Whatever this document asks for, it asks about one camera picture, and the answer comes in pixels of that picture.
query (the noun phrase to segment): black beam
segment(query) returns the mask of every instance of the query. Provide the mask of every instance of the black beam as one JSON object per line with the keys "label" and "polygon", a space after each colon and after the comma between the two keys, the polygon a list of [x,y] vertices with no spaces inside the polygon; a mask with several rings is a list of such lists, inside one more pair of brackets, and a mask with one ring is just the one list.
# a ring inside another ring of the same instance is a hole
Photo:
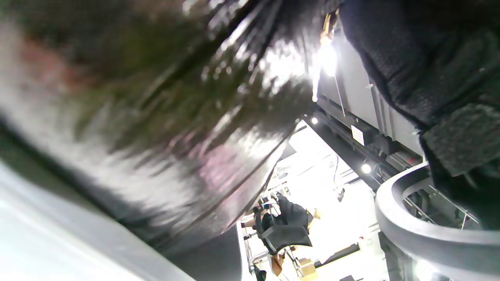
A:
{"label": "black beam", "polygon": [[336,124],[335,122],[332,122],[329,120],[324,114],[317,114],[317,116],[323,121],[324,123],[328,124],[328,126],[334,130],[335,133],[338,133],[343,139],[345,139],[348,142],[351,142],[352,146],[356,148],[361,154],[363,154],[367,159],[370,161],[373,161],[374,163],[378,163],[382,166],[384,171],[391,177],[399,174],[398,169],[396,169],[394,166],[389,164],[384,158],[374,155],[371,152],[367,151],[367,149],[359,142],[357,141],[352,141],[353,136],[350,135],[349,133],[346,132],[344,128],[342,128],[339,124]]}
{"label": "black beam", "polygon": [[334,261],[337,261],[337,260],[340,260],[344,257],[347,257],[349,256],[350,254],[354,254],[356,253],[357,251],[360,250],[360,245],[358,245],[358,243],[356,244],[352,244],[350,245],[349,247],[345,248],[345,249],[342,249],[336,253],[334,253],[332,256],[330,256],[325,262],[321,263],[319,261],[315,262],[314,263],[314,267],[315,268],[320,268],[324,265],[327,265],[331,262],[334,262]]}
{"label": "black beam", "polygon": [[323,139],[323,141],[329,147],[331,147],[331,149],[338,155],[338,157],[342,158],[342,160],[344,160],[344,162],[359,175],[359,177],[374,192],[379,189],[380,184],[371,176],[361,171],[361,164],[365,159],[359,157],[349,144],[346,144],[344,141],[338,139],[334,135],[330,127],[328,127],[328,125],[321,122],[318,124],[312,124],[311,120],[308,118],[306,118],[304,121],[316,132],[316,134],[318,134],[320,138]]}
{"label": "black beam", "polygon": [[348,182],[346,182],[346,183],[344,183],[344,184],[345,184],[345,185],[352,185],[352,184],[354,184],[354,183],[355,183],[355,182],[357,182],[357,181],[361,181],[361,178],[360,178],[359,176],[358,176],[358,177],[356,177],[356,178],[353,178],[353,179],[349,180]]}

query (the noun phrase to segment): spotlight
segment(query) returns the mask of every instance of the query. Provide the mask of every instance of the spotlight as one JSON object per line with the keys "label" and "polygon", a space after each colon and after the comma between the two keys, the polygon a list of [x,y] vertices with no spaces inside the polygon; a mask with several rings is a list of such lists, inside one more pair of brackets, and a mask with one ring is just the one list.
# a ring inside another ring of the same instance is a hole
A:
{"label": "spotlight", "polygon": [[365,163],[361,165],[361,171],[365,174],[369,174],[372,171],[372,167],[370,167],[370,165]]}
{"label": "spotlight", "polygon": [[337,52],[331,44],[324,44],[318,52],[319,63],[327,76],[334,77],[337,72]]}

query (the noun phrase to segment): metal frame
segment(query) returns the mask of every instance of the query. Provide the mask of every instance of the metal frame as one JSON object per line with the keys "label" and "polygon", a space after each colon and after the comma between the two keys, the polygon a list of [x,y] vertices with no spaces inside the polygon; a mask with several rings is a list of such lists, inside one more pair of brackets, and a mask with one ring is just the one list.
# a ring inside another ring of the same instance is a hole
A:
{"label": "metal frame", "polygon": [[500,280],[500,231],[460,230],[433,225],[409,214],[403,205],[429,177],[427,163],[386,181],[378,189],[375,211],[380,229],[402,250],[432,263],[456,280]]}

